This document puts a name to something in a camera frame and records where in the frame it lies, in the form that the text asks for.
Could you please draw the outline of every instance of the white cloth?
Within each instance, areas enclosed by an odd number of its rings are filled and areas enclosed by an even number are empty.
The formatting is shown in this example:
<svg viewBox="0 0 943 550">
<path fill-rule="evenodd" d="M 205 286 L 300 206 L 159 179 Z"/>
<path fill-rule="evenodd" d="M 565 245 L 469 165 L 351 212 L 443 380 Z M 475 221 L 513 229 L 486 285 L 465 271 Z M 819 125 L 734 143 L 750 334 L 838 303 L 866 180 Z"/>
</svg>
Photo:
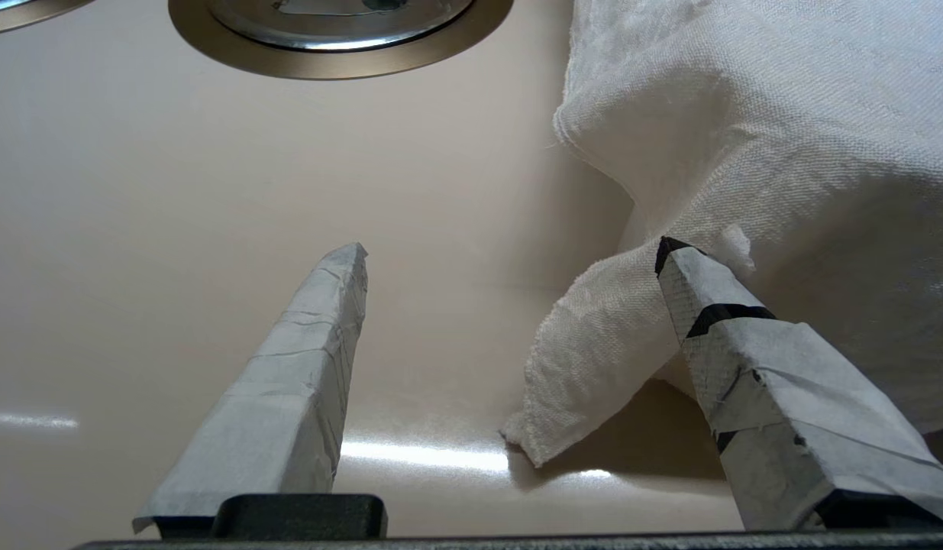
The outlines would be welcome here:
<svg viewBox="0 0 943 550">
<path fill-rule="evenodd" d="M 662 235 L 943 428 L 943 1 L 576 0 L 571 47 L 555 128 L 638 246 L 542 322 L 506 438 L 541 465 L 676 352 Z"/>
</svg>

